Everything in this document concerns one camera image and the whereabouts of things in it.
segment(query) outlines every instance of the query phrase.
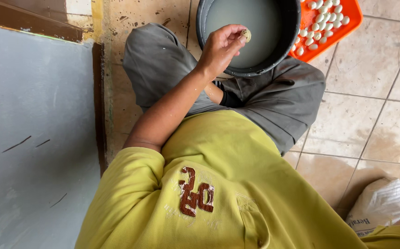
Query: brown embroidered logo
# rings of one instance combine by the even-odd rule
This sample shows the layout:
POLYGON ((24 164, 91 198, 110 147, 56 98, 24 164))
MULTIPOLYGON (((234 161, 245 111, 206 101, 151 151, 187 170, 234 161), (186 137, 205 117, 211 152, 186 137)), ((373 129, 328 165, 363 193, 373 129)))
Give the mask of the brown embroidered logo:
POLYGON ((196 180, 196 172, 193 168, 183 167, 181 170, 183 173, 189 173, 189 180, 186 184, 185 181, 180 180, 178 185, 181 188, 181 200, 180 200, 180 211, 183 214, 195 217, 196 207, 199 206, 200 209, 211 212, 214 210, 212 203, 214 201, 214 186, 202 183, 199 186, 199 192, 191 192, 194 189, 194 182, 196 180), (206 204, 204 203, 204 192, 208 192, 208 199, 206 204))

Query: shirt sleeve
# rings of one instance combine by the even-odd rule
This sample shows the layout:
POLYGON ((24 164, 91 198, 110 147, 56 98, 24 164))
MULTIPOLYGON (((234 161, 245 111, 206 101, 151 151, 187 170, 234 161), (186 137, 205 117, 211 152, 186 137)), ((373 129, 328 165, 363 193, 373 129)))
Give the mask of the shirt sleeve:
POLYGON ((75 248, 100 248, 128 212, 158 190, 164 158, 155 150, 121 150, 100 180, 75 248))
POLYGON ((400 225, 377 226, 373 233, 361 238, 369 249, 400 248, 400 225))

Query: black bucket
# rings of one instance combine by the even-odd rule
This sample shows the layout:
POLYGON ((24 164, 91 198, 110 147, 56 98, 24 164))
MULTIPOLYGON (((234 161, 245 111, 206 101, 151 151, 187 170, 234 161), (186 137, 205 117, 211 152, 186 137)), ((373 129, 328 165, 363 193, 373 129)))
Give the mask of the black bucket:
MULTIPOLYGON (((277 1, 281 12, 282 29, 280 40, 272 54, 260 64, 251 68, 235 68, 229 66, 225 73, 238 77, 252 77, 263 74, 273 69, 289 53, 300 31, 301 6, 299 0, 274 0, 277 1)), ((197 9, 197 39, 200 48, 206 43, 205 27, 208 10, 214 0, 200 0, 197 9)))

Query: plastic bag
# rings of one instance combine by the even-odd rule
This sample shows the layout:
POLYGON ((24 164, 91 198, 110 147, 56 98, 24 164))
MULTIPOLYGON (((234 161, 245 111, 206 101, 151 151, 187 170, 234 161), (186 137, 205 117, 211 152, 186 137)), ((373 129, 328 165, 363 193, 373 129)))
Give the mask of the plastic bag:
POLYGON ((392 225, 399 220, 400 179, 382 178, 363 190, 345 222, 363 237, 378 225, 392 225))

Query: gray wall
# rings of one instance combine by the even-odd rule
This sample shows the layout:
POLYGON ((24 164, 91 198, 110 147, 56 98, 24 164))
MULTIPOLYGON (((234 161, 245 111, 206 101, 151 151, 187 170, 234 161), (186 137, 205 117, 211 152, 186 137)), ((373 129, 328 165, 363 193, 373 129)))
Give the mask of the gray wall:
POLYGON ((99 172, 91 44, 0 29, 0 249, 73 248, 99 172))

